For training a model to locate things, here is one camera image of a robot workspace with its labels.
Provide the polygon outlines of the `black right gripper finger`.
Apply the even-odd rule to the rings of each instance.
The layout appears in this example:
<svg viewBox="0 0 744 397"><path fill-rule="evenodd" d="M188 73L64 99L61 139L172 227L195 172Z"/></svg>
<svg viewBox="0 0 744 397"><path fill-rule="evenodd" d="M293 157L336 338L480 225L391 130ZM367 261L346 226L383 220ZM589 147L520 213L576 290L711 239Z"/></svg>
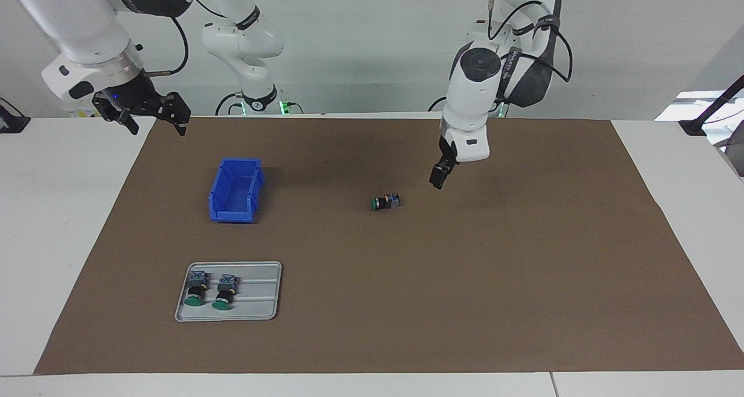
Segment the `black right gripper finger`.
<svg viewBox="0 0 744 397"><path fill-rule="evenodd" d="M132 135L138 134L139 126L133 119L129 108L116 108L104 94L94 94L91 103L104 121L117 123L125 127Z"/></svg>
<svg viewBox="0 0 744 397"><path fill-rule="evenodd" d="M173 125L181 137L186 135L191 119L191 109L177 92L170 92L157 98L157 105L152 114L156 119Z"/></svg>

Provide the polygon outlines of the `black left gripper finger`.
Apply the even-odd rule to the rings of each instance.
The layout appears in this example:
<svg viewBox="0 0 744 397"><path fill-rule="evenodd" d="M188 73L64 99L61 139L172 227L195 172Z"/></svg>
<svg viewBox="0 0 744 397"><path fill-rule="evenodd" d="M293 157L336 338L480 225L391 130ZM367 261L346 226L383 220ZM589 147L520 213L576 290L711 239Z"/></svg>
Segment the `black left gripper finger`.
<svg viewBox="0 0 744 397"><path fill-rule="evenodd" d="M434 188L441 190L446 182L446 178L449 177L456 166L456 160L449 157L441 157L431 169L430 184Z"/></svg>

